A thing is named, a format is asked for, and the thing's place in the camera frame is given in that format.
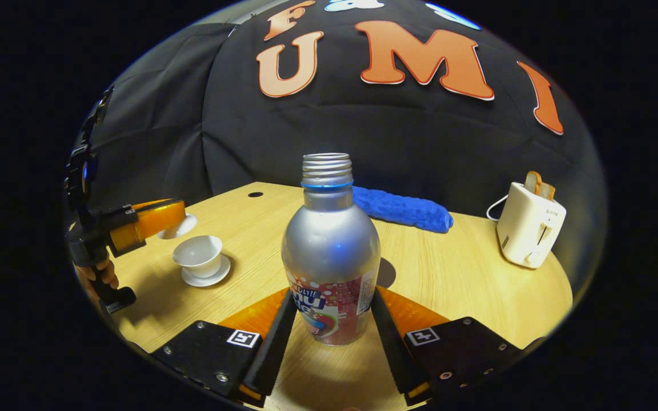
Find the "silver water bottle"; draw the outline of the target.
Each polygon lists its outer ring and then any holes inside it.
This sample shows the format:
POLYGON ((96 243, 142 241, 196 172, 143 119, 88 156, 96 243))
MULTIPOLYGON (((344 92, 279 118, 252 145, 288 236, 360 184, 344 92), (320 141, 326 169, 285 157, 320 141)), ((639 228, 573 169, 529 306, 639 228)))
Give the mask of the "silver water bottle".
POLYGON ((380 265, 380 241, 354 201, 348 154, 308 154, 303 205, 282 240, 282 261, 306 330, 327 346, 354 343, 366 330, 380 265))

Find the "white toaster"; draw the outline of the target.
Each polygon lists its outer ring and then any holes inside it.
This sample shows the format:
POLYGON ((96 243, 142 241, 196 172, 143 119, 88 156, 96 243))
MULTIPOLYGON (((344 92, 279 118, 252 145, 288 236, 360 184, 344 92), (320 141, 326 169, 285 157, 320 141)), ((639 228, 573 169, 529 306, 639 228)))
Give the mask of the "white toaster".
POLYGON ((539 268, 555 244, 566 215, 562 204, 512 182, 496 225, 502 255, 510 263, 539 268))

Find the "blue towel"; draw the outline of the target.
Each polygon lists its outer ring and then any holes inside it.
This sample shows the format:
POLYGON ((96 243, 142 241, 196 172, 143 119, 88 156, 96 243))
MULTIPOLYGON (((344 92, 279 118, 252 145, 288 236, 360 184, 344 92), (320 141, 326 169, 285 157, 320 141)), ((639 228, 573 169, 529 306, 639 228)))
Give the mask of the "blue towel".
POLYGON ((431 200, 362 187, 353 187, 352 194, 355 204, 374 219, 438 233, 447 233, 454 226, 449 211, 431 200))

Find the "white saucer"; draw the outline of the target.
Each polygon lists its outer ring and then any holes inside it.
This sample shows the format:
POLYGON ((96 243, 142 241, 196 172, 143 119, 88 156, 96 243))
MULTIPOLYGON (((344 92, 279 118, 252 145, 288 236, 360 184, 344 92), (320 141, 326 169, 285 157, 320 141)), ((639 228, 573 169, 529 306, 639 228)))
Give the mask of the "white saucer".
POLYGON ((193 287, 209 287, 225 279, 231 270, 231 260, 225 255, 220 255, 221 265, 218 270, 208 277, 198 277, 191 273, 188 268, 181 268, 181 278, 186 284, 193 287))

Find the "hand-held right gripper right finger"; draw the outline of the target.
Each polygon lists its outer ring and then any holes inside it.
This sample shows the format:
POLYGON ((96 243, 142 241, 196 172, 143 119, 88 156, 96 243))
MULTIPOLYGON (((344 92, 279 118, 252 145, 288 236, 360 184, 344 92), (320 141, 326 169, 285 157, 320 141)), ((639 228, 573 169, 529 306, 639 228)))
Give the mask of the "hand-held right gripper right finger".
POLYGON ((376 287, 371 304, 384 355, 408 406, 440 404, 493 380, 546 341, 512 343, 479 318, 449 319, 409 297, 376 287))

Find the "white teacup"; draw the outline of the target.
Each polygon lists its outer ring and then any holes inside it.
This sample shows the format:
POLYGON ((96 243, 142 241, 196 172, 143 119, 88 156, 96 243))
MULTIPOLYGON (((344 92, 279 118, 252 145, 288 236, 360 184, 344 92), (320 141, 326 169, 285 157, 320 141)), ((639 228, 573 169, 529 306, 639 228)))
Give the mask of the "white teacup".
POLYGON ((206 279, 222 267, 222 249, 219 237, 196 236, 175 247, 172 259, 191 276, 206 279))

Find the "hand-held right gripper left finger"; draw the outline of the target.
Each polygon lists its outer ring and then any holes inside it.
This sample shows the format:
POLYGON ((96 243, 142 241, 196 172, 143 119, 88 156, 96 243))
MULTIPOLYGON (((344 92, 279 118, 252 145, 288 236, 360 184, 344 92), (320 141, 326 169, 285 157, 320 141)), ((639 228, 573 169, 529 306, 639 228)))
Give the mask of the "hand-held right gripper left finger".
POLYGON ((194 321, 152 357, 201 390, 261 408, 274 390, 296 312, 285 288, 217 324, 194 321))

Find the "black backdrop cloth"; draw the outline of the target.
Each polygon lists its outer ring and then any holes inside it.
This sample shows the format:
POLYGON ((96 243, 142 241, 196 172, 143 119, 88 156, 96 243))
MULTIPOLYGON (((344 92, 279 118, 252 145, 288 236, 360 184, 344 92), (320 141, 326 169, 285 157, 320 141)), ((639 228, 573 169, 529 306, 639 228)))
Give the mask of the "black backdrop cloth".
POLYGON ((298 186, 303 155, 344 152, 357 186, 483 216, 537 171, 567 209, 552 252, 575 291, 600 262, 605 177, 572 99, 493 32, 424 0, 289 0, 206 18, 113 86, 91 136, 91 207, 298 186))

